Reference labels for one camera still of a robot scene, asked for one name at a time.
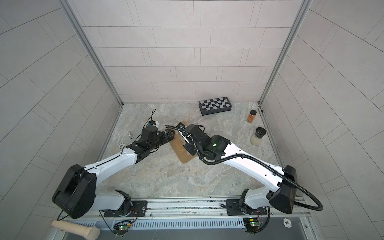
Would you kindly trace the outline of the brown cardboard express box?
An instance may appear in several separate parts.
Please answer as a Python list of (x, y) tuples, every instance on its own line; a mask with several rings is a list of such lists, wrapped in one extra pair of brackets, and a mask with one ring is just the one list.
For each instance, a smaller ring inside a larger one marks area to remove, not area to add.
[(170, 145), (182, 164), (188, 163), (190, 160), (197, 156), (197, 154), (195, 154), (194, 156), (191, 155), (184, 148), (185, 144), (186, 142), (182, 135), (179, 132), (175, 131), (174, 139), (170, 142)]

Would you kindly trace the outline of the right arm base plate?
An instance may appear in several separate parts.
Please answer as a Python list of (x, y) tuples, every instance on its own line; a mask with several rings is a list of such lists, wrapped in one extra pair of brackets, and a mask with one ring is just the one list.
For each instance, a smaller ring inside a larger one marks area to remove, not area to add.
[(228, 216), (266, 216), (268, 214), (266, 208), (252, 209), (245, 203), (240, 203), (240, 199), (227, 199), (220, 207), (227, 210)]

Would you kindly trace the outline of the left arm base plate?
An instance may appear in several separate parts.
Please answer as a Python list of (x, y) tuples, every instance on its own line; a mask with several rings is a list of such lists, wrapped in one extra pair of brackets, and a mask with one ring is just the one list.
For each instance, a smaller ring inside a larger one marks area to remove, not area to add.
[(107, 218), (144, 217), (147, 206), (147, 201), (129, 201), (123, 203), (118, 210), (102, 210), (102, 212)]

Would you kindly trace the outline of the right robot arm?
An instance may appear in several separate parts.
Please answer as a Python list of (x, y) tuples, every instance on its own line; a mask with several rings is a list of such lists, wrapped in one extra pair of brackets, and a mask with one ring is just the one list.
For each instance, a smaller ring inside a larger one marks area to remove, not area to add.
[(245, 215), (254, 215), (257, 209), (263, 207), (273, 207), (285, 214), (293, 212), (297, 190), (290, 183), (296, 177), (292, 167), (282, 168), (266, 163), (244, 152), (222, 136), (209, 137), (196, 125), (189, 125), (179, 132), (186, 141), (187, 151), (192, 155), (198, 155), (205, 164), (226, 164), (264, 185), (256, 190), (243, 191), (239, 206)]

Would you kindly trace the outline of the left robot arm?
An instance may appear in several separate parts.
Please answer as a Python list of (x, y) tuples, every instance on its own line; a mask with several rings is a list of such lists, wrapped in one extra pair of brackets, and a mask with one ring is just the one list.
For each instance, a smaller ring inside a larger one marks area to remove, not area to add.
[(174, 136), (173, 130), (161, 132), (157, 126), (149, 125), (142, 129), (138, 141), (121, 152), (83, 167), (71, 166), (53, 194), (53, 203), (72, 219), (78, 219), (88, 211), (103, 211), (114, 217), (128, 216), (133, 204), (127, 193), (121, 190), (97, 193), (97, 186), (120, 170), (139, 163), (160, 146), (171, 142)]

